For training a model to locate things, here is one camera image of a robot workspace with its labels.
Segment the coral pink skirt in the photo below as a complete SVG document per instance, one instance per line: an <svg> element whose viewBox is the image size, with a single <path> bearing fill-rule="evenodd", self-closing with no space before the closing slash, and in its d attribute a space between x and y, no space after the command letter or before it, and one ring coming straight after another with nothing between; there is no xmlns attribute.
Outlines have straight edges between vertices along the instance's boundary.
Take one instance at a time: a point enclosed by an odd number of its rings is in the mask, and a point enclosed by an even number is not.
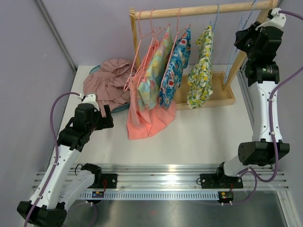
<svg viewBox="0 0 303 227"><path fill-rule="evenodd" d="M176 103L173 101L168 110L158 105L151 110L139 110L137 83L141 75L145 72L143 63L137 72L130 77L127 84L130 89L130 107L126 121L127 136L129 140L145 139L153 137L166 128L176 116Z"/></svg>

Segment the dusty pink skirt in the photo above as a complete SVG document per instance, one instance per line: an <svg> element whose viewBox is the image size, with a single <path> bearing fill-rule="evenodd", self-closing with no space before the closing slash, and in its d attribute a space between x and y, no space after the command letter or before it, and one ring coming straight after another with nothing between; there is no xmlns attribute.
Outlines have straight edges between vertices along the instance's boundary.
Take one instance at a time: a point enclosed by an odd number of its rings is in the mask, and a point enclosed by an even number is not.
<svg viewBox="0 0 303 227"><path fill-rule="evenodd" d="M125 59L110 59L101 64L98 72L89 74L83 82L83 93L96 94L97 102L103 115L104 105L114 108L130 103L130 91L124 91L124 85L129 77L132 62Z"/></svg>

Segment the light blue wire hanger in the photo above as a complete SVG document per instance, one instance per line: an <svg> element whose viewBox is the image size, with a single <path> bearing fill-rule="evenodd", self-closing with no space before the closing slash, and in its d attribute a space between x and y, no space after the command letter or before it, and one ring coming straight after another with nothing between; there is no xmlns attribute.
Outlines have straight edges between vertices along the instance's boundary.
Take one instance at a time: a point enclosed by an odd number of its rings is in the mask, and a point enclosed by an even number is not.
<svg viewBox="0 0 303 227"><path fill-rule="evenodd" d="M210 26L212 27L213 32L215 31L218 15L220 13L220 4L217 3L217 11L216 11L216 17L214 21L210 21Z"/></svg>
<svg viewBox="0 0 303 227"><path fill-rule="evenodd" d="M250 14L249 16L247 17L246 21L244 22L243 21L243 16L240 18L240 21L239 21L239 24L238 24L238 31L239 29L241 28L242 30L245 29L246 27L246 24L247 22L249 21L250 17L251 17L251 14L252 12L254 11L255 7L256 7L256 4L257 4L258 0L254 0L253 3L252 3L252 10L250 11ZM230 52L230 55L229 55L229 59L228 59L228 64L227 64L227 68L226 68L226 71L225 71L225 76L224 76L224 80L223 80L223 83L226 84L227 82L227 79L229 77L229 73L230 73L230 70L231 70L231 67L232 67L232 60L235 59L236 57L236 54L237 54L237 48L235 47L232 47L231 49L231 52Z"/></svg>

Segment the pastel floral skirt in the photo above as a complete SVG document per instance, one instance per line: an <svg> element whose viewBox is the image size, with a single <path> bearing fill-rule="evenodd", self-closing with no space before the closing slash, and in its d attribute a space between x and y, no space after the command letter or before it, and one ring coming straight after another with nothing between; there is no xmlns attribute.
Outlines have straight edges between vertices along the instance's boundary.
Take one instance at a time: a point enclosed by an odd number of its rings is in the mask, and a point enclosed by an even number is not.
<svg viewBox="0 0 303 227"><path fill-rule="evenodd" d="M171 29L167 28L160 41L159 47L156 48L149 65L138 85L138 106L139 110L153 109L159 97L160 85L166 70L173 46Z"/></svg>

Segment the yellow lemon print skirt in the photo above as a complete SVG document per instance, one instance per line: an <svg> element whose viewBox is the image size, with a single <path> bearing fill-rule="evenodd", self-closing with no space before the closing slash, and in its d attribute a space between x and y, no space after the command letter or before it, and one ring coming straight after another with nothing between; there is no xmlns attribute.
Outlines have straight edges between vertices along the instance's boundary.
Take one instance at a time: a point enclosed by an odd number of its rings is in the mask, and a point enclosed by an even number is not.
<svg viewBox="0 0 303 227"><path fill-rule="evenodd" d="M189 86L187 105L190 109L202 107L213 94L213 28L211 25L204 29L198 37L196 45L199 51L199 59L187 78Z"/></svg>

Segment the blue floral skirt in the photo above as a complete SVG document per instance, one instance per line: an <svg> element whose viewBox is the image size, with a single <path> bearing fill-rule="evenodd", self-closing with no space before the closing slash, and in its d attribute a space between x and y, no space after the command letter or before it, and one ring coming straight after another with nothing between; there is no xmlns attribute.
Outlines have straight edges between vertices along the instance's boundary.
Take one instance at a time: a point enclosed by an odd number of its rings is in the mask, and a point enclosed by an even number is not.
<svg viewBox="0 0 303 227"><path fill-rule="evenodd" d="M191 54L191 28L176 40L160 86L160 106L169 109L176 90L180 87L183 70L187 68Z"/></svg>

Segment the pink wire hanger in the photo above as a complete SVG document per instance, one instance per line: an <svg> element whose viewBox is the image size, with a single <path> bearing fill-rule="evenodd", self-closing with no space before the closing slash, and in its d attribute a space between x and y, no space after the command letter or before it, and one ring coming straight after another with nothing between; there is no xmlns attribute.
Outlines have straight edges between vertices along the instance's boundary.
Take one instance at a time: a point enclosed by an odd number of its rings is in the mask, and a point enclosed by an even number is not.
<svg viewBox="0 0 303 227"><path fill-rule="evenodd" d="M149 31L147 34L145 34L145 35L142 35L142 33L141 33L140 16L141 16L141 14L142 14L142 11L140 11L140 12L139 12L139 15L138 15L138 27L139 27L138 29L139 29L140 41L139 41L139 44L138 44L137 52L138 52L139 49L140 49L140 44L141 44L142 39L144 39L144 38L146 38L146 37L148 37L148 36L151 36L151 42L150 42L150 44L149 44L149 46L148 46L148 50L147 50L146 56L145 56L145 58L143 59L143 62L142 62L142 64L143 64L142 68L143 68L143 69L146 69L146 67L147 67L147 60L148 60L148 57L149 57L150 52L152 51L152 46L153 46L153 44L154 44L154 39L157 38L157 36L158 36L159 34L161 34L163 30L166 29L166 28L161 29L161 26L159 26L159 27L157 27L157 28L155 28L155 29L153 28L153 25L152 25L152 17L153 17L153 12L154 12L154 11L155 11L155 9L152 9L152 10L150 11L150 16L149 16L150 31Z"/></svg>
<svg viewBox="0 0 303 227"><path fill-rule="evenodd" d="M161 85L160 85L160 86L162 86L162 84L163 84L163 81L164 81L166 72L167 72L167 70L168 70L169 63L170 63L172 54L173 54L173 52L174 52L175 44L176 44L176 42L177 42L177 38L178 38L179 34L182 33L182 32L184 32L184 31L186 31L189 27L191 27L191 24L188 24L185 28L179 30L179 18L180 18L181 10L182 10L182 7L180 7L179 10L178 10L178 14L177 14L177 24L176 24L176 36L175 36L175 39L174 39L174 43L173 43L173 46L172 46L172 49L171 49L171 52L170 52L170 56L169 56L169 59L168 59L168 64L167 64L167 66L166 66L166 69L165 69L165 72L164 72L164 75L163 75L163 78L162 78L162 81L161 81Z"/></svg>
<svg viewBox="0 0 303 227"><path fill-rule="evenodd" d="M138 29L139 28L138 27L138 15L136 14L134 8L129 9L129 17L130 17L130 22L131 22L131 30L132 30L135 56L134 56L134 60L133 60L133 64L131 67L129 77L127 78L126 83L124 85L124 91L126 91L131 84L134 67L136 66L136 68L139 69L140 64L141 64L140 59L139 59L139 51L137 52L138 44L140 41L140 35L139 35L139 29Z"/></svg>

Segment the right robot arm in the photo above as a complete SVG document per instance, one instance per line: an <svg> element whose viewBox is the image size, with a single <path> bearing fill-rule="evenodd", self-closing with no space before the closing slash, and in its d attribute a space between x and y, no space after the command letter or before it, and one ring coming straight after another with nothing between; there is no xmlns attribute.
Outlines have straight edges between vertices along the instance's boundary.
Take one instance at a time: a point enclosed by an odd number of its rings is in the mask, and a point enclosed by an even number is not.
<svg viewBox="0 0 303 227"><path fill-rule="evenodd" d="M244 51L247 61L241 68L248 80L253 104L253 135L250 142L238 147L238 154L222 162L214 174L201 174L202 189L241 189L242 176L251 173L264 183L274 180L277 170L268 179L261 178L253 166L278 165L290 151L283 142L277 116L277 87L279 67L274 58L282 42L283 24L273 20L255 22L249 28L236 32L234 46Z"/></svg>

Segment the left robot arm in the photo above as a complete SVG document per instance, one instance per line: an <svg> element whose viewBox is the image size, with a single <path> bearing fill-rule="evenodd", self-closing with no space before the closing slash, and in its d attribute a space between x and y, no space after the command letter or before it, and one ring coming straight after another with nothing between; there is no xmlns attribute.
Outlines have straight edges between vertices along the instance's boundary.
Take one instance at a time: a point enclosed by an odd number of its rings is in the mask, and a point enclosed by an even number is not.
<svg viewBox="0 0 303 227"><path fill-rule="evenodd" d="M112 128L113 118L108 105L105 116L93 104L79 104L74 116L57 137L54 160L40 185L28 201L21 201L17 212L24 226L61 227L73 202L87 188L107 187L101 167L86 163L69 186L63 187L72 164L76 161L94 131Z"/></svg>

